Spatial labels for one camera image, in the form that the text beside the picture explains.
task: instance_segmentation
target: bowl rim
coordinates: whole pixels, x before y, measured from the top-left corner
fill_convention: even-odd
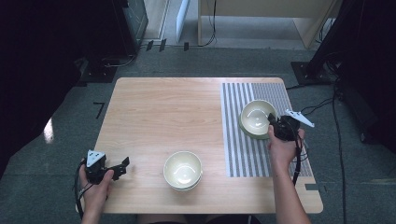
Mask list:
[[[255,133],[251,133],[250,131],[248,131],[248,129],[246,129],[246,127],[245,127],[245,125],[244,125],[244,122],[242,121],[242,115],[244,114],[244,112],[246,112],[246,108],[248,107],[248,105],[255,104],[255,103],[258,103],[258,102],[260,102],[260,103],[267,103],[269,106],[271,106],[271,107],[274,109],[274,111],[275,111],[274,116],[275,116],[275,117],[277,116],[276,108],[275,108],[274,105],[271,104],[270,102],[268,102],[268,101],[266,101],[266,100],[252,100],[252,101],[250,101],[250,102],[248,102],[247,104],[244,105],[244,107],[243,107],[241,113],[240,113],[239,116],[238,116],[239,128],[240,128],[245,134],[247,134],[248,136],[250,136],[250,137],[252,137],[252,138],[256,138],[256,139],[268,139],[268,138],[269,138],[268,132],[267,132],[267,133],[264,133],[264,134],[255,134]]]
[[[176,187],[175,185],[173,185],[173,184],[168,180],[168,178],[166,178],[166,174],[165,174],[166,164],[169,162],[169,160],[170,160],[171,158],[173,158],[174,156],[176,156],[176,154],[180,154],[180,153],[188,153],[188,154],[192,155],[193,157],[195,157],[195,158],[198,160],[198,162],[199,162],[200,170],[201,170],[201,172],[200,172],[200,174],[199,174],[197,180],[195,180],[192,184],[186,186],[185,188],[178,188],[178,187]],[[182,150],[182,151],[177,151],[177,152],[173,153],[172,155],[170,155],[170,156],[166,159],[165,164],[163,165],[163,177],[164,177],[166,183],[168,183],[173,189],[177,189],[177,190],[188,190],[188,189],[193,189],[195,186],[198,185],[198,182],[200,182],[200,180],[201,180],[201,178],[202,178],[202,174],[203,174],[203,169],[202,169],[202,162],[201,162],[201,159],[200,159],[195,153],[193,153],[193,152],[191,152],[191,151],[188,151],[188,150]]]

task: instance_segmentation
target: striped mat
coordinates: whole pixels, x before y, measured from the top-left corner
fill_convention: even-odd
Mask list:
[[[238,127],[238,116],[253,100],[271,103],[279,116],[291,109],[283,83],[222,83],[221,114],[227,176],[272,176],[267,144],[250,138]],[[290,175],[295,163],[290,164]],[[300,176],[313,176],[308,159],[302,161]]]

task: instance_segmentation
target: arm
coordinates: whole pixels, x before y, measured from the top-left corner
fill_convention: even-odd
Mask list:
[[[270,155],[273,170],[277,223],[311,223],[291,181],[289,165],[295,157],[295,143],[283,142],[274,136],[274,127],[268,128]],[[304,138],[304,130],[299,130]]]
[[[85,208],[81,223],[99,223],[100,216],[102,215],[102,212],[105,208],[106,198],[110,194],[110,182],[113,175],[114,171],[108,170],[99,185],[93,185],[91,188],[85,191]],[[81,181],[81,186],[87,186],[88,180],[87,176],[85,175],[85,165],[82,165],[79,169],[79,178]]]

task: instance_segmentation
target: black cable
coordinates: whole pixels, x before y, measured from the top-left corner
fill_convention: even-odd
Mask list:
[[[134,60],[134,55],[132,55],[130,57],[131,58],[130,58],[130,60],[127,63],[122,63],[122,64],[110,64],[110,63],[107,63],[107,64],[105,64],[105,67],[123,67],[125,65],[128,65],[131,61]]]
[[[79,173],[79,169],[81,168],[82,164],[84,164],[84,163],[85,163],[85,159],[82,162],[80,162],[78,165],[78,168],[77,168],[76,174],[75,174],[75,185],[74,185],[76,206],[77,206],[79,217],[81,219],[84,216],[84,211],[82,210],[81,200],[78,195],[78,173]]]
[[[296,85],[296,86],[292,86],[292,87],[287,87],[286,90],[289,91],[289,90],[298,89],[301,87],[305,87],[305,85]]]
[[[297,134],[297,137],[300,139],[300,149],[301,149],[301,152],[303,152],[303,139],[300,137],[299,134]],[[305,153],[300,154],[300,157],[304,157],[303,159],[301,159],[301,161],[306,161],[308,159],[308,148],[307,147],[305,148]]]
[[[79,193],[78,198],[79,198],[80,200],[81,200],[82,196],[84,195],[84,193],[85,193],[87,190],[89,190],[90,188],[92,188],[93,184],[91,184],[91,185],[87,188],[87,186],[88,186],[89,184],[90,184],[90,183],[87,183],[87,184],[84,186],[84,188],[82,188],[81,192]]]
[[[297,162],[296,162],[296,167],[294,168],[294,175],[293,175],[293,179],[292,179],[293,185],[295,186],[297,183],[297,178],[300,175],[300,171],[301,171],[301,152],[302,152],[302,148],[303,148],[303,140],[301,139],[300,135],[294,131],[291,124],[287,120],[285,120],[285,122],[289,125],[291,131],[293,132],[293,136],[294,136],[293,138],[294,138],[294,142],[296,144],[295,153],[296,153]]]
[[[335,126],[337,128],[337,134],[338,134],[338,151],[340,154],[340,165],[341,165],[341,176],[342,176],[342,184],[343,184],[343,218],[344,218],[344,224],[347,224],[347,199],[346,199],[346,191],[347,191],[347,184],[346,184],[346,175],[345,175],[345,168],[344,168],[344,158],[343,158],[343,149],[342,149],[342,139],[341,139],[341,132],[340,132],[340,125],[338,123],[337,115],[335,112],[335,98],[337,96],[336,92],[336,85],[333,86],[334,93],[332,97],[332,114],[334,115],[334,121],[335,121]]]
[[[206,46],[210,45],[214,39],[216,39],[216,6],[217,6],[217,3],[218,3],[218,1],[215,0],[215,5],[213,7],[213,24],[212,24],[212,21],[210,20],[210,16],[209,16],[210,25],[213,27],[212,36],[210,37],[209,41],[207,41],[206,44],[199,45],[198,47],[206,47]]]
[[[319,105],[307,106],[307,107],[303,108],[300,112],[301,112],[304,116],[310,115],[310,114],[312,114],[315,110],[317,110],[317,109],[323,107],[324,105],[328,105],[328,104],[331,103],[331,102],[332,102],[332,98],[328,98],[328,99],[322,101]],[[312,109],[311,111],[309,111],[309,112],[307,112],[307,113],[303,113],[306,109],[309,109],[309,108],[314,108],[314,109]]]

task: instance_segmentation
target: white bowl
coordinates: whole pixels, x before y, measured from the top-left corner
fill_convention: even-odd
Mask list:
[[[194,188],[201,179],[202,164],[189,151],[179,151],[170,156],[163,167],[163,176],[172,188],[188,190]]]
[[[268,116],[273,114],[277,117],[276,110],[273,105],[264,100],[251,101],[245,105],[242,113],[239,116],[239,127],[252,138],[267,139]]]

